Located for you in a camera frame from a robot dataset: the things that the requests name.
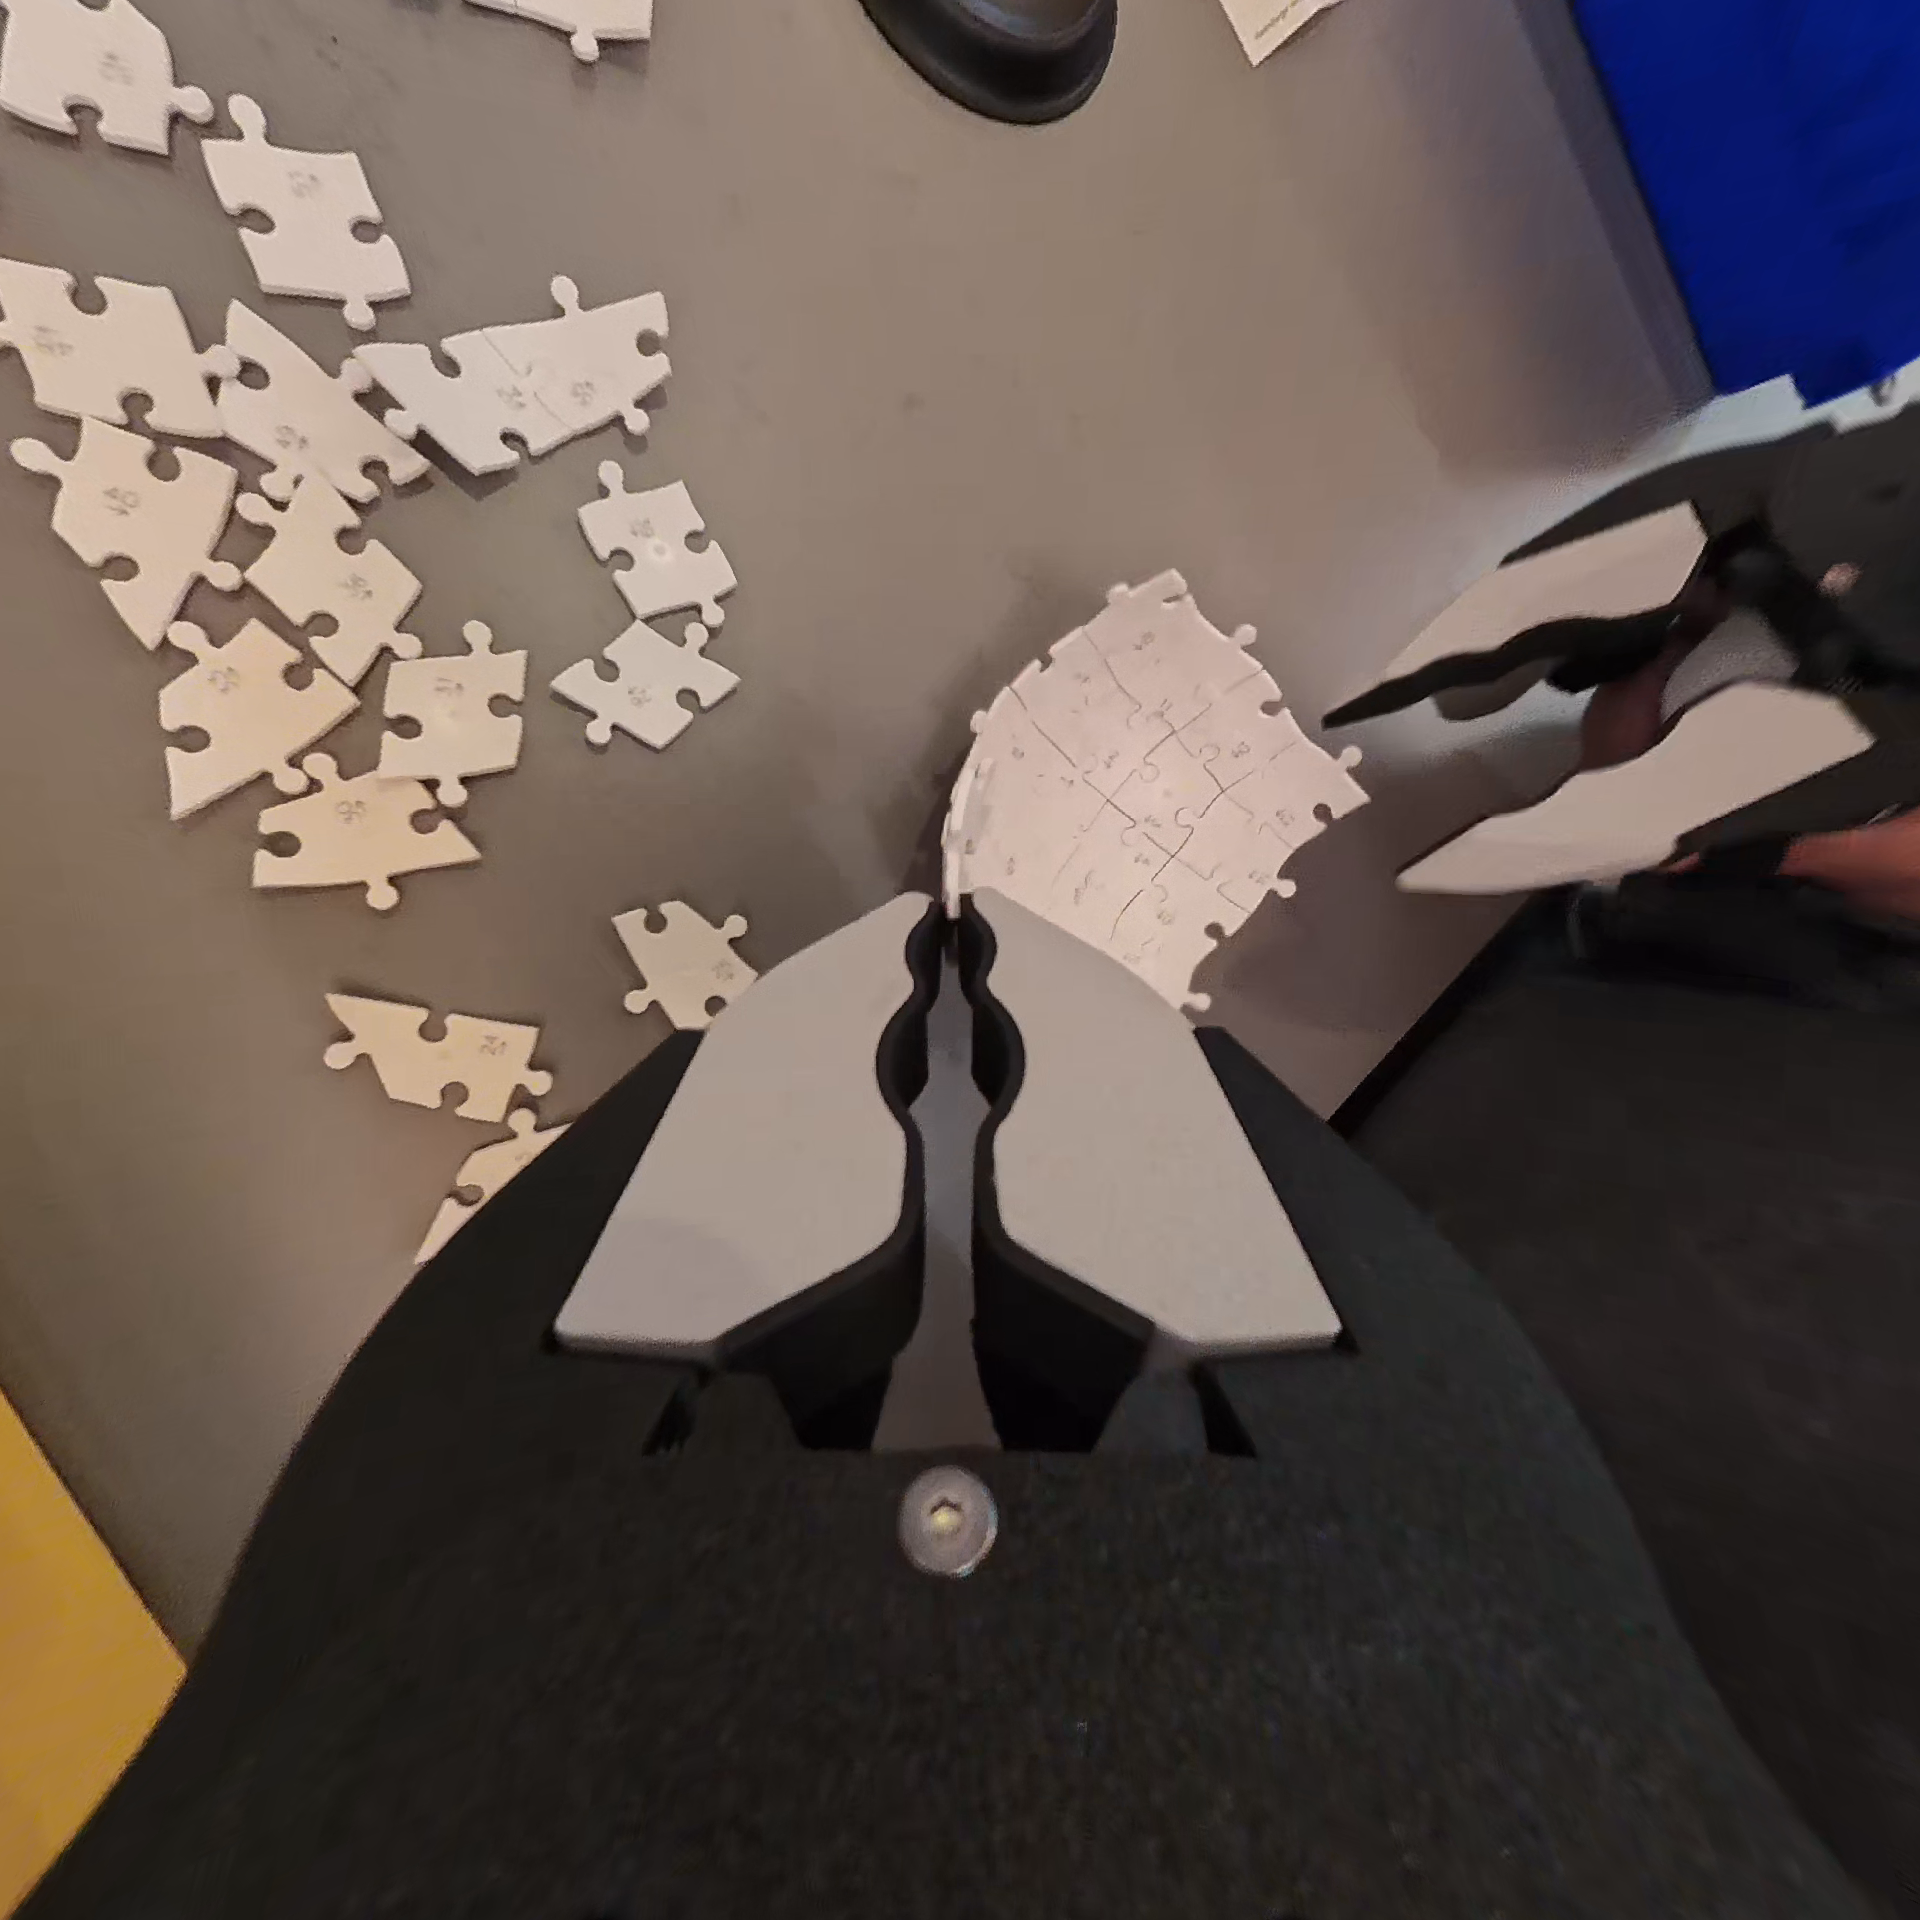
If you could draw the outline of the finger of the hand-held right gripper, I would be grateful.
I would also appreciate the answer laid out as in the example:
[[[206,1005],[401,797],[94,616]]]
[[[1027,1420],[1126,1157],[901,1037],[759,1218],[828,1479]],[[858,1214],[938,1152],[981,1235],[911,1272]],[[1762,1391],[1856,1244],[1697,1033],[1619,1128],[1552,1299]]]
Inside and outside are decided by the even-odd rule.
[[[1526,669],[1547,674],[1577,661],[1605,667],[1636,645],[1665,638],[1704,546],[1699,509],[1678,502],[1499,563],[1438,613],[1380,682],[1326,711],[1320,722],[1348,730]]]
[[[1735,682],[1684,707],[1640,757],[1570,774],[1407,865],[1412,895],[1523,895],[1659,869],[1685,832],[1772,799],[1876,747],[1836,697]]]

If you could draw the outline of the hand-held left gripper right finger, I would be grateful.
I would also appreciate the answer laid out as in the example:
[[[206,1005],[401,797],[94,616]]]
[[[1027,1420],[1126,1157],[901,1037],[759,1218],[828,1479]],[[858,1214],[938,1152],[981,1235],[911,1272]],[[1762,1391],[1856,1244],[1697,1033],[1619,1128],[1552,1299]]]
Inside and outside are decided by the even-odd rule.
[[[1334,1352],[1340,1317],[1188,1016],[994,889],[959,906],[958,971],[997,1443],[1095,1451],[1140,1381]]]

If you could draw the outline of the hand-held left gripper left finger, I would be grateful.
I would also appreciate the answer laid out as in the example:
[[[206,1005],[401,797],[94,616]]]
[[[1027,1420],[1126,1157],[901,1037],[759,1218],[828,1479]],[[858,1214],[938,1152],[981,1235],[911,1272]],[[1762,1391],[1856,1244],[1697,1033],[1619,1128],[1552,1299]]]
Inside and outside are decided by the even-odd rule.
[[[764,974],[692,1065],[553,1323],[563,1352],[764,1381],[810,1447],[873,1440],[923,1302],[923,894]]]

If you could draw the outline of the partly built puzzle ball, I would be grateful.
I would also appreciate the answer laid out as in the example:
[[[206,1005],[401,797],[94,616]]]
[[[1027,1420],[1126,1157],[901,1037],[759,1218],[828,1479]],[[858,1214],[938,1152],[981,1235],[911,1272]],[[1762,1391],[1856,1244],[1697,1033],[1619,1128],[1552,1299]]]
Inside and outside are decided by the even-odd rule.
[[[1286,865],[1370,802],[1188,581],[1115,582],[971,714],[942,835],[944,906],[997,894],[1201,1017],[1198,977]]]

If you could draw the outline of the group of puzzle pieces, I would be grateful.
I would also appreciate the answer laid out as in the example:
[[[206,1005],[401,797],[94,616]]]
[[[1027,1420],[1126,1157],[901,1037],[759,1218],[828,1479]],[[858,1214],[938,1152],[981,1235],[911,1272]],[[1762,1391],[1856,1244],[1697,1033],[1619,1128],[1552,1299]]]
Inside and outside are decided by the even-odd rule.
[[[402,249],[355,150],[275,140],[266,109],[231,92],[231,135],[197,155],[220,210],[238,220],[257,293],[318,300],[355,332],[408,300]],[[171,128],[214,124],[214,102],[182,85],[168,38],[138,2],[3,2],[3,117],[60,139],[89,117],[101,145],[171,158]],[[423,654],[402,627],[423,582],[363,539],[378,474],[425,479],[428,440],[468,478],[505,478],[526,458],[622,425],[648,432],[648,399],[670,381],[670,307],[658,293],[584,305],[553,277],[553,314],[486,323],[425,344],[355,347],[325,369],[247,300],[231,300],[217,344],[202,347],[168,284],[99,277],[94,305],[52,263],[3,255],[3,355],[25,369],[31,403],[74,424],[74,453],[15,440],[8,460],[55,482],[52,536],[94,570],[120,627],[149,656],[178,656],[155,697],[171,823],[272,784],[257,817],[250,882],[259,894],[355,894],[375,911],[401,880],[455,873],[483,853],[459,825],[472,781],[513,774],[526,739],[528,654],[502,649],[468,622],[457,654]],[[735,590],[683,482],[633,489],[615,460],[579,509],[598,563],[633,613],[598,661],[567,662],[550,696],[584,716],[600,751],[626,736],[673,747],[694,716],[740,688],[708,656]],[[252,593],[286,627],[250,616],[207,638],[178,613],[195,590]],[[318,751],[383,671],[375,762],[339,771]],[[683,904],[615,919],[651,982],[629,1013],[658,1005],[677,1032],[748,986],[734,941],[744,919],[708,924]],[[325,1070],[367,1064],[391,1101],[440,1109],[505,1133],[468,1157],[415,1265],[435,1258],[567,1128],[539,1128],[553,1088],[537,1070],[537,1027],[451,1016],[428,1033],[425,1008],[328,997],[341,1041]]]

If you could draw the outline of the black round puzzle stand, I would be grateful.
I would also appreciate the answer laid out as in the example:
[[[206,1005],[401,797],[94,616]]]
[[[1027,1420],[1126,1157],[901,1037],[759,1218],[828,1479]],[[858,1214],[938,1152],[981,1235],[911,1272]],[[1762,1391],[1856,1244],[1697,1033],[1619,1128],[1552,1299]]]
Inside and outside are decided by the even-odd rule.
[[[859,2],[934,92],[971,117],[1046,124],[1082,109],[1115,45],[1115,2]]]

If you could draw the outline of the person's right hand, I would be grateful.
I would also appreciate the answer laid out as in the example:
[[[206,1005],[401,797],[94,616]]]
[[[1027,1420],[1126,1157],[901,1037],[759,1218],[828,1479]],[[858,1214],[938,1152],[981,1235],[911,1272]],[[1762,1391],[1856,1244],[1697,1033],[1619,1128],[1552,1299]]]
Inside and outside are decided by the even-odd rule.
[[[1915,919],[1915,810],[1859,829],[1797,835],[1783,853],[1779,873],[1871,911]]]

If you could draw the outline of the blue bin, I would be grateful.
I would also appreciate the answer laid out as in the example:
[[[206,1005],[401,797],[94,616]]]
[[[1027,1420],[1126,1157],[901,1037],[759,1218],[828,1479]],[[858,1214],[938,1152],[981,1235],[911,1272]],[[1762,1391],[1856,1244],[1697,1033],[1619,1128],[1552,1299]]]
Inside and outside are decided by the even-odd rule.
[[[1717,393],[1915,362],[1915,2],[1575,2]]]

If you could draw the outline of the person's dark trousers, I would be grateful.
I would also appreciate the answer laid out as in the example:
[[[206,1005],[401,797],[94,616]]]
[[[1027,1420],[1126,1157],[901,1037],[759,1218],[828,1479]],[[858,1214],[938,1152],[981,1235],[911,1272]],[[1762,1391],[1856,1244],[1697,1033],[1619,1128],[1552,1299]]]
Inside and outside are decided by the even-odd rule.
[[[1915,924],[1547,894],[1353,1144],[1547,1360],[1744,1739],[1915,1916]]]

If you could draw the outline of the white paper sheet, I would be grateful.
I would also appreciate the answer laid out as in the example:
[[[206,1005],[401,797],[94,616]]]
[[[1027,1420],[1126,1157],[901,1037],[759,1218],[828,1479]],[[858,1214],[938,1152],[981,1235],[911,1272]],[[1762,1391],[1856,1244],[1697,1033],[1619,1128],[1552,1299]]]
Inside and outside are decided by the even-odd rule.
[[[1259,63],[1273,59],[1294,34],[1306,31],[1334,0],[1224,0],[1224,24],[1247,59]]]

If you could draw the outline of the yellow box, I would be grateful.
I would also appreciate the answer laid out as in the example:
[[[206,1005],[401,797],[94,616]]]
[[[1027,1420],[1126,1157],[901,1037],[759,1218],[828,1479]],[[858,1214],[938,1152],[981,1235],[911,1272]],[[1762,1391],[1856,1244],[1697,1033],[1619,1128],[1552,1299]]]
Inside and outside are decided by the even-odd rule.
[[[3,1401],[3,1916],[120,1778],[182,1679],[20,1413]]]

